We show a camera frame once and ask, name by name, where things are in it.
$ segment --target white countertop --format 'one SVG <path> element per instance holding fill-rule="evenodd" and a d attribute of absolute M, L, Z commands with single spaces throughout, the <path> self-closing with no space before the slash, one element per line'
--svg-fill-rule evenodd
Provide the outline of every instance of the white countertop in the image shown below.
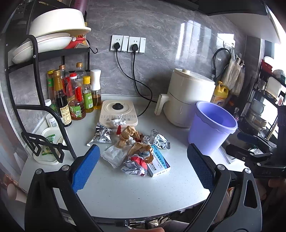
<path fill-rule="evenodd" d="M 137 114 L 143 111 L 144 105 L 135 105 Z M 144 135 L 157 129 L 170 142 L 170 150 L 160 150 L 170 164 L 170 171 L 157 177 L 142 177 L 123 173 L 120 168 L 114 169 L 107 161 L 100 158 L 91 173 L 85 187 L 77 192 L 82 203 L 91 216 L 132 219 L 157 216 L 180 210 L 197 204 L 207 198 L 209 190 L 204 189 L 192 165 L 187 158 L 188 129 L 171 124 L 164 113 L 154 115 L 155 104 L 139 117 L 136 129 Z M 99 110 L 88 113 L 80 121 L 73 121 L 67 127 L 67 134 L 77 156 L 84 155 L 89 149 L 87 142 L 94 136 Z M 101 151 L 112 144 L 97 143 Z M 236 160 L 228 164 L 219 148 L 211 157 L 216 164 L 223 164 L 229 170 L 242 171 L 244 162 Z M 55 166 L 37 163 L 29 158 L 23 168 L 19 186 L 29 190 L 35 170 L 42 168 L 45 172 L 56 171 L 64 164 L 72 164 L 70 152 L 65 151 L 62 164 Z M 55 189 L 59 207 L 67 209 L 58 189 Z"/>

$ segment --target white air fryer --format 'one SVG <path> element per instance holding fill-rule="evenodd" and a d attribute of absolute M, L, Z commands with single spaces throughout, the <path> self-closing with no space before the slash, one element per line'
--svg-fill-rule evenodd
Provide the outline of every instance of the white air fryer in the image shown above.
<path fill-rule="evenodd" d="M 210 102 L 215 89 L 214 81 L 185 69 L 175 69 L 167 94 L 160 94 L 155 114 L 163 111 L 167 119 L 178 127 L 189 128 L 198 101 Z"/>

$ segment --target air fryer handle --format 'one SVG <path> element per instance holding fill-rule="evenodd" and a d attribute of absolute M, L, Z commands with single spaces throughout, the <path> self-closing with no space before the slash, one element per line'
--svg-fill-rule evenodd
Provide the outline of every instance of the air fryer handle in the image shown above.
<path fill-rule="evenodd" d="M 160 94 L 155 108 L 155 115 L 160 115 L 163 105 L 169 100 L 168 94 Z"/>

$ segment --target black knob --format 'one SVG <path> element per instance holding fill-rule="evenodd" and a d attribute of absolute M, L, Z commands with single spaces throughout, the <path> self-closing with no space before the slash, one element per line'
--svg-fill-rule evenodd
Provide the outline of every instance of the black knob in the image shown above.
<path fill-rule="evenodd" d="M 120 110 L 120 109 L 123 109 L 123 105 L 121 105 L 120 103 L 115 103 L 113 106 L 112 106 L 113 109 L 116 109 L 116 110 Z"/>

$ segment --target range hood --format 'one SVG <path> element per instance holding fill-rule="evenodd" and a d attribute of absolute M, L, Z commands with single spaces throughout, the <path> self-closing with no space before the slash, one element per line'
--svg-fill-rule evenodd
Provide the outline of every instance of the range hood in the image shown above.
<path fill-rule="evenodd" d="M 281 43 L 272 12 L 261 0 L 165 0 L 208 16 L 223 14 L 246 35 Z"/>

